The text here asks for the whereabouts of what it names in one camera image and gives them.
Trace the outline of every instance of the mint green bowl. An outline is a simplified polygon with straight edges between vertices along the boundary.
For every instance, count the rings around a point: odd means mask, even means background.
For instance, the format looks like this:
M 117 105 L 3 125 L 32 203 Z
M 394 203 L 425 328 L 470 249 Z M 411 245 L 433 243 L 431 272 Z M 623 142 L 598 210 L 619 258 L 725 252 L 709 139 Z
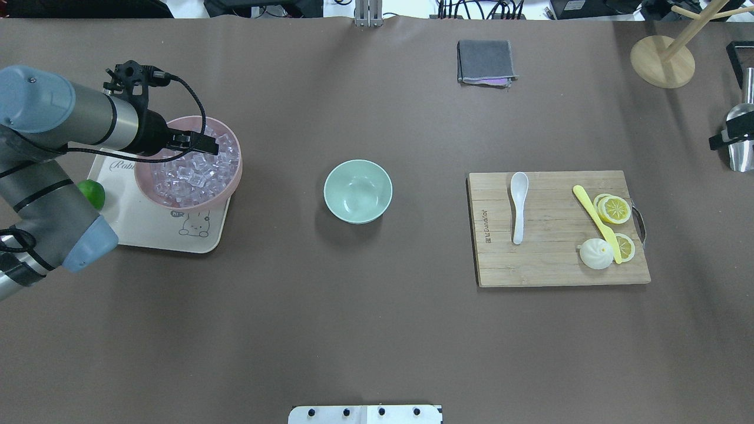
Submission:
M 327 207 L 336 217 L 351 224 L 366 224 L 388 209 L 393 183 L 378 164 L 354 159 L 330 171 L 324 195 Z

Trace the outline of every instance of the wooden cutting board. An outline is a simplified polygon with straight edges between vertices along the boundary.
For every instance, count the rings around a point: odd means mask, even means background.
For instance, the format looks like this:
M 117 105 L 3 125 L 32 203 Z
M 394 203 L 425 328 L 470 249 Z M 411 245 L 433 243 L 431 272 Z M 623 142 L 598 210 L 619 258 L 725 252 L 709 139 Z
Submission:
M 594 199 L 601 193 L 631 204 L 623 171 L 527 172 L 523 243 L 513 244 L 515 212 L 510 196 L 513 172 L 472 173 L 467 179 L 474 230 L 474 256 L 480 287 L 646 284 L 649 269 L 633 219 L 608 225 L 636 245 L 636 255 L 620 265 L 595 270 L 585 266 L 577 246 L 601 238 L 573 194 L 581 184 Z

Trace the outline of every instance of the green lime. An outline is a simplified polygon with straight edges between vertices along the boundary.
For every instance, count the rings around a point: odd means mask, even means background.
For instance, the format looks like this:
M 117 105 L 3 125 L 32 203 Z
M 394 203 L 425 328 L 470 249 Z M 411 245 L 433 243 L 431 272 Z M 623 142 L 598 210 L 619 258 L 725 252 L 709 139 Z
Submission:
M 102 210 L 105 206 L 105 188 L 94 180 L 84 180 L 76 184 L 84 197 L 94 206 L 94 209 Z

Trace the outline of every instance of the pink bowl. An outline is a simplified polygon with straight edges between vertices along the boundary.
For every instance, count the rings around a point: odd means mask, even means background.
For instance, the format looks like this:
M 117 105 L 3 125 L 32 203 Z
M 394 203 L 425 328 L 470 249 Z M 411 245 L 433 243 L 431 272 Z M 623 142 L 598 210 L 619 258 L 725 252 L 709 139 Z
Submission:
M 168 122 L 167 125 L 170 128 L 174 128 L 181 131 L 199 128 L 201 127 L 201 116 L 197 116 L 197 115 L 184 116 L 182 118 L 174 119 Z M 238 144 L 238 138 L 236 137 L 235 133 L 231 131 L 230 128 L 228 128 L 227 125 L 223 124 L 217 119 L 207 117 L 207 127 L 212 128 L 218 134 L 228 134 L 231 140 L 239 148 L 238 149 L 239 151 L 238 169 L 236 170 L 235 174 L 231 177 L 230 181 L 228 182 L 228 185 L 225 187 L 224 190 L 222 190 L 215 197 L 203 203 L 196 204 L 195 206 L 180 207 L 175 202 L 172 205 L 169 205 L 169 204 L 164 203 L 165 198 L 163 198 L 162 196 L 160 196 L 159 194 L 155 192 L 155 182 L 152 179 L 152 169 L 150 168 L 149 164 L 145 162 L 136 162 L 133 168 L 133 173 L 134 173 L 134 176 L 136 177 L 136 185 L 139 187 L 139 190 L 141 190 L 142 194 L 144 194 L 144 196 L 147 197 L 147 199 L 152 201 L 152 203 L 158 204 L 170 210 L 179 210 L 181 212 L 192 212 L 194 210 L 208 210 L 215 206 L 220 206 L 221 204 L 224 204 L 231 197 L 233 192 L 235 192 L 236 188 L 238 187 L 238 183 L 241 181 L 241 170 L 244 167 L 244 158 L 241 154 L 241 147 Z M 173 150 L 162 149 L 157 155 L 151 156 L 150 158 L 155 158 L 155 159 L 169 158 L 170 156 L 175 156 L 177 154 L 178 152 L 175 152 Z

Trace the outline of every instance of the round wooden base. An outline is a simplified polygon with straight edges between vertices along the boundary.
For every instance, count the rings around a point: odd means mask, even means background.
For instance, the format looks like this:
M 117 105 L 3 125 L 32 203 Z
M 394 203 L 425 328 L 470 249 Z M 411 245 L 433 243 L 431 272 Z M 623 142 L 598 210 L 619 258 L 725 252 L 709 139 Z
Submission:
M 673 39 L 664 35 L 642 38 L 631 49 L 631 65 L 649 84 L 662 88 L 678 88 L 694 76 L 694 56 L 686 47 L 663 62 L 660 54 L 667 50 Z

